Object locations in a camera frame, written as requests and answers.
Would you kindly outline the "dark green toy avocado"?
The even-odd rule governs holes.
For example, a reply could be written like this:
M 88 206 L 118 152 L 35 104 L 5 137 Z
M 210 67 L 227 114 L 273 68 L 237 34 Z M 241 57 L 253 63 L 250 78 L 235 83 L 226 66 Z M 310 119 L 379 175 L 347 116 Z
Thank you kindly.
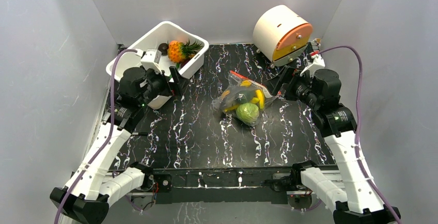
M 250 102 L 255 96 L 253 91 L 241 91 L 234 97 L 234 102 L 236 104 L 245 104 Z

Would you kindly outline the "clear zip bag orange zipper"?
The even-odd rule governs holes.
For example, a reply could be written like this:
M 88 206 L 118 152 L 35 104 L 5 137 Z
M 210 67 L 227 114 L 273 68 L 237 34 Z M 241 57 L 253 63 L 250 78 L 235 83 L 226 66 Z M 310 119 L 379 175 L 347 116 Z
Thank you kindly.
M 280 96 L 270 93 L 268 88 L 235 71 L 229 71 L 228 87 L 213 100 L 214 109 L 237 118 L 247 126 L 255 126 L 262 113 Z

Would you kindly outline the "light green toy cabbage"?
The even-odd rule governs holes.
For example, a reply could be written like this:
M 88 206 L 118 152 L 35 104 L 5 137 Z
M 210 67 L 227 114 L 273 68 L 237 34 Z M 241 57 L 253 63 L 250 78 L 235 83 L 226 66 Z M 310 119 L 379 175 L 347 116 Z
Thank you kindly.
M 253 103 L 244 103 L 236 109 L 237 118 L 247 125 L 254 125 L 259 118 L 259 107 Z

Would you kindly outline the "yellow toy banana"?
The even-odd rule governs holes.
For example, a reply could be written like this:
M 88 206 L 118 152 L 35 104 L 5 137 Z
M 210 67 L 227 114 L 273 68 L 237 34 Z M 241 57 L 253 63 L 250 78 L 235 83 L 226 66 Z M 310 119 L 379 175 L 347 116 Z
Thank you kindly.
M 260 109 L 264 109 L 265 106 L 265 96 L 262 90 L 256 90 L 255 91 L 256 98 L 258 99 L 258 106 Z

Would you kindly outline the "small orange toy tangerine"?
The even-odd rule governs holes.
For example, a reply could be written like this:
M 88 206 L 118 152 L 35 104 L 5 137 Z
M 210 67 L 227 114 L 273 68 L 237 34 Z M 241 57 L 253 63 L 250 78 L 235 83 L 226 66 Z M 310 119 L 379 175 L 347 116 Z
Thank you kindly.
M 225 90 L 222 94 L 221 94 L 221 96 L 220 96 L 220 100 L 222 101 L 227 95 L 229 95 L 230 94 L 230 90 Z

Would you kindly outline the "yellow toy corn cob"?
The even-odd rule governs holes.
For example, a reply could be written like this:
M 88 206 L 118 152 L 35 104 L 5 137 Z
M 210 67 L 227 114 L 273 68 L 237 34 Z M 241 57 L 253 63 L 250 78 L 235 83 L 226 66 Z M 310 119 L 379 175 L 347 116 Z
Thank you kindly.
M 226 107 L 226 108 L 223 109 L 223 112 L 228 113 L 230 111 L 233 111 L 233 110 L 237 109 L 239 106 L 240 106 L 240 104 L 236 104 L 236 105 L 233 105 L 233 106 Z

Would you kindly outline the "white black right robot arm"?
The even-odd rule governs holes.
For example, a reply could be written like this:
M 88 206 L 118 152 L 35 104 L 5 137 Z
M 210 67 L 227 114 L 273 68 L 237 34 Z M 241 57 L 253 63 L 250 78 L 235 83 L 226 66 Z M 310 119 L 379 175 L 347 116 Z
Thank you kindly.
M 338 73 L 318 69 L 314 74 L 290 66 L 267 81 L 270 94 L 285 89 L 287 100 L 300 101 L 331 150 L 343 188 L 335 185 L 313 162 L 294 164 L 291 184 L 311 189 L 332 212 L 335 223 L 401 223 L 399 210 L 377 189 L 359 144 L 359 126 L 352 112 L 340 103 Z

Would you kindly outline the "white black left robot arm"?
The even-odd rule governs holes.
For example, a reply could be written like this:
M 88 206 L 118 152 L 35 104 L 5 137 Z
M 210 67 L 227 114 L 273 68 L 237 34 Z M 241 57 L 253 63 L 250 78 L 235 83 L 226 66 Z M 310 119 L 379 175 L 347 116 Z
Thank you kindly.
M 120 148 L 144 117 L 145 107 L 160 95 L 182 95 L 189 84 L 175 66 L 169 71 L 170 76 L 166 76 L 164 71 L 132 67 L 124 71 L 118 89 L 111 82 L 110 110 L 103 117 L 98 137 L 70 180 L 50 194 L 57 207 L 54 223 L 61 215 L 79 223 L 102 223 L 110 207 L 131 190 L 152 189 L 152 170 L 138 162 L 113 179 L 104 179 Z

